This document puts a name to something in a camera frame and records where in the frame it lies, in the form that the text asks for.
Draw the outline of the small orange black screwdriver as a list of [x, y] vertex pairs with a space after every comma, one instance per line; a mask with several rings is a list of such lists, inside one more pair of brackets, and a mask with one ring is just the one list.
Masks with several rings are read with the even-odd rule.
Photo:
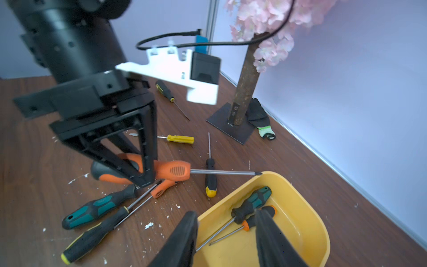
[[[273, 205], [268, 205], [268, 206], [264, 206], [262, 208], [260, 208], [260, 210], [262, 211], [266, 211], [272, 218], [275, 216], [277, 210], [276, 207], [274, 207]], [[211, 243], [209, 243], [209, 246], [214, 245], [228, 237], [230, 237], [233, 234], [236, 234], [237, 232], [244, 230], [244, 231], [249, 231], [251, 228], [256, 227], [256, 222], [255, 222], [255, 214], [251, 215], [250, 217], [248, 217], [246, 220], [243, 221], [241, 227], [239, 227], [238, 229], [228, 233], [227, 235], [212, 241]]]

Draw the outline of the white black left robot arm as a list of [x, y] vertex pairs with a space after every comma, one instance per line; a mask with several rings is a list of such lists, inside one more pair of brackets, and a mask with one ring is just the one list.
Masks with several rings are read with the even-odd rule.
[[36, 62], [56, 86], [14, 99], [24, 117], [57, 112], [71, 149], [139, 187], [155, 180], [157, 111], [148, 81], [117, 69], [126, 57], [110, 21], [129, 1], [8, 1]]

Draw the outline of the large orange black screwdriver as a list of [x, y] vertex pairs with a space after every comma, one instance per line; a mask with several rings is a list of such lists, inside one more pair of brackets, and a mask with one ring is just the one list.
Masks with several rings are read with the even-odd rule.
[[[119, 158], [130, 163], [142, 173], [142, 160], [138, 154], [119, 154]], [[185, 161], [154, 161], [156, 179], [166, 179], [175, 182], [189, 180], [191, 174], [215, 174], [215, 175], [250, 175], [258, 176], [261, 172], [253, 171], [225, 171], [225, 170], [206, 170], [192, 169], [191, 164]], [[98, 181], [105, 181], [114, 184], [131, 185], [132, 181], [126, 179], [117, 171], [114, 171], [99, 162], [93, 162], [91, 166], [91, 174]]]

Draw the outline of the green black screwdriver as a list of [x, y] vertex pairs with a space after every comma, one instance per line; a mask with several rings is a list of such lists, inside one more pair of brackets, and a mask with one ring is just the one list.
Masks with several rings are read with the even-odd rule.
[[247, 199], [243, 201], [240, 207], [233, 208], [231, 210], [231, 219], [225, 223], [221, 228], [215, 231], [211, 237], [206, 239], [203, 244], [197, 247], [196, 252], [203, 248], [209, 241], [218, 236], [223, 230], [225, 230], [230, 224], [236, 222], [242, 224], [244, 219], [252, 214], [256, 209], [262, 208], [269, 197], [271, 197], [272, 191], [268, 186], [255, 190]]
[[65, 218], [62, 220], [62, 227], [65, 230], [71, 230], [74, 228], [79, 228], [83, 225], [90, 224], [96, 220], [101, 219], [113, 209], [119, 208], [125, 201], [137, 198], [130, 206], [125, 207], [128, 215], [119, 222], [119, 224], [121, 224], [137, 209], [142, 207], [148, 200], [153, 198], [154, 194], [151, 191], [161, 185], [161, 183], [162, 181], [156, 182], [153, 187], [149, 188], [141, 196], [138, 196], [137, 192], [138, 189], [140, 189], [139, 186], [129, 185], [121, 191], [113, 192], [101, 199], [89, 201], [73, 213], [65, 216]]

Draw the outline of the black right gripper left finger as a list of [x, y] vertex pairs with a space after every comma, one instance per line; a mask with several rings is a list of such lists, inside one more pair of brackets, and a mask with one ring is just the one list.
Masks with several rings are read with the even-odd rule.
[[149, 267], [192, 267], [198, 227], [197, 214], [188, 211]]

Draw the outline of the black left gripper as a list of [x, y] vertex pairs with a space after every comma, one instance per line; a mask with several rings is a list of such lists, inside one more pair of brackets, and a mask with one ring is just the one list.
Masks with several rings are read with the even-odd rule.
[[[110, 70], [61, 83], [50, 89], [17, 97], [14, 104], [27, 119], [58, 113], [50, 127], [63, 144], [107, 167], [120, 178], [146, 187], [156, 176], [157, 117], [148, 81], [130, 71]], [[139, 148], [124, 135], [135, 129]], [[136, 155], [135, 169], [101, 143], [108, 139], [127, 156]]]

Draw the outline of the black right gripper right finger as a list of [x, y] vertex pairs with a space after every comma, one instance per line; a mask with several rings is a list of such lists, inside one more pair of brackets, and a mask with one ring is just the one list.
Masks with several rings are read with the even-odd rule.
[[258, 210], [255, 222], [256, 247], [261, 267], [308, 266], [266, 211]]

